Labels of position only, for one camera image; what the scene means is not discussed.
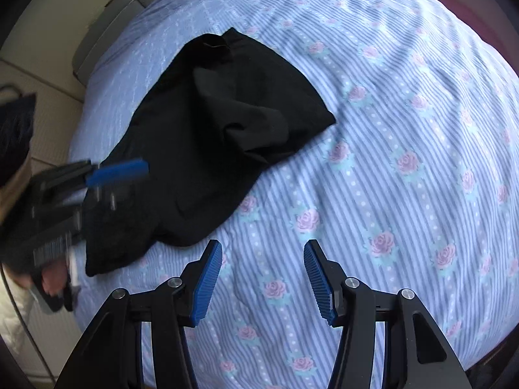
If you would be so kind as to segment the person's left hand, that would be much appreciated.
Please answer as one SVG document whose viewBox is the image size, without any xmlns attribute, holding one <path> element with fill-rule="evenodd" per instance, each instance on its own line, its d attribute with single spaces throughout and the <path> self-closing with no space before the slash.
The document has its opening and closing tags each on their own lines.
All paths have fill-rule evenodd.
<svg viewBox="0 0 519 389">
<path fill-rule="evenodd" d="M 29 289 L 33 282 L 30 275 L 12 275 L 11 279 L 20 287 Z M 68 265 L 64 259 L 48 264 L 41 271 L 41 286 L 45 294 L 53 297 L 59 295 L 68 281 Z"/>
</svg>

